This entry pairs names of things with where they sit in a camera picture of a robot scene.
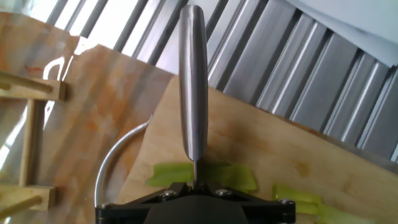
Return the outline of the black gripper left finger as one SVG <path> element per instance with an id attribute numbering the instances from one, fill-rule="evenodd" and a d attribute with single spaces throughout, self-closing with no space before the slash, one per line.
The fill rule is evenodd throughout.
<path id="1" fill-rule="evenodd" d="M 143 223 L 149 210 L 160 203 L 184 197 L 192 193 L 186 183 L 173 183 L 170 187 L 158 190 L 132 202 L 124 204 L 103 203 L 95 208 L 95 223 Z"/>

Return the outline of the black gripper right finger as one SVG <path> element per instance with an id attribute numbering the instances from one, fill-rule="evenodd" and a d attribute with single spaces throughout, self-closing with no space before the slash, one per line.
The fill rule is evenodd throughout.
<path id="1" fill-rule="evenodd" d="M 219 183 L 200 183 L 200 218 L 215 223 L 295 223 L 295 202 L 264 200 Z"/>

